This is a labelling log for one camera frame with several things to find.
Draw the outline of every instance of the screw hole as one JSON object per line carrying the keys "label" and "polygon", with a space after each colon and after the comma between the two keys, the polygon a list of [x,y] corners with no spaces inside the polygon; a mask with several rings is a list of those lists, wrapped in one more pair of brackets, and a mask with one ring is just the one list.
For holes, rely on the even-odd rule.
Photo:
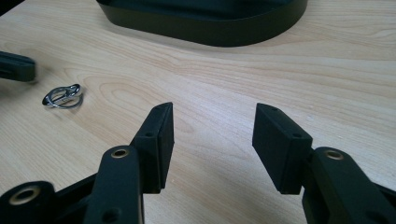
{"label": "screw hole", "polygon": [[111,208],[105,211],[102,215],[102,221],[105,223],[113,223],[119,220],[121,210],[119,208]]}
{"label": "screw hole", "polygon": [[367,211],[366,216],[376,222],[376,223],[381,223],[381,224],[388,224],[388,220],[386,217],[384,217],[382,214],[378,213],[378,212],[373,212],[373,211]]}
{"label": "screw hole", "polygon": [[341,153],[333,151],[333,150],[327,150],[324,153],[326,154],[326,156],[328,158],[333,159],[333,160],[341,161],[344,159],[344,156]]}
{"label": "screw hole", "polygon": [[114,151],[113,153],[111,153],[111,157],[115,158],[115,159],[119,159],[122,157],[126,157],[128,154],[129,154],[128,149],[118,149],[118,150]]}
{"label": "screw hole", "polygon": [[39,193],[40,188],[38,186],[29,186],[12,195],[12,197],[9,199],[9,203],[12,205],[29,203],[35,197],[37,197]]}

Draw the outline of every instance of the black plastic base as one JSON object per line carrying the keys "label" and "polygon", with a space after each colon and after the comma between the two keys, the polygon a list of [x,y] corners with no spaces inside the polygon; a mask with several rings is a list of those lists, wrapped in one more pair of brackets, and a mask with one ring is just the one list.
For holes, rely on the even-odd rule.
{"label": "black plastic base", "polygon": [[307,0],[97,0],[116,25],[216,47],[262,42],[288,30]]}

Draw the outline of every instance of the light wood surface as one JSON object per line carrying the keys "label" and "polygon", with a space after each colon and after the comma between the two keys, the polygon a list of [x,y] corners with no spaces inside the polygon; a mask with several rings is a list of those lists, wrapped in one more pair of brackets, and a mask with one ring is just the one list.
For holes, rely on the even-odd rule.
{"label": "light wood surface", "polygon": [[[257,103],[396,189],[394,0],[310,0],[286,33],[231,49],[115,26],[94,0],[26,0],[0,18],[0,50],[37,63],[36,83],[0,79],[0,194],[95,173],[165,102],[176,143],[166,189],[145,195],[147,223],[306,223],[302,197],[280,195],[251,146]],[[42,106],[75,83],[81,108]]]}

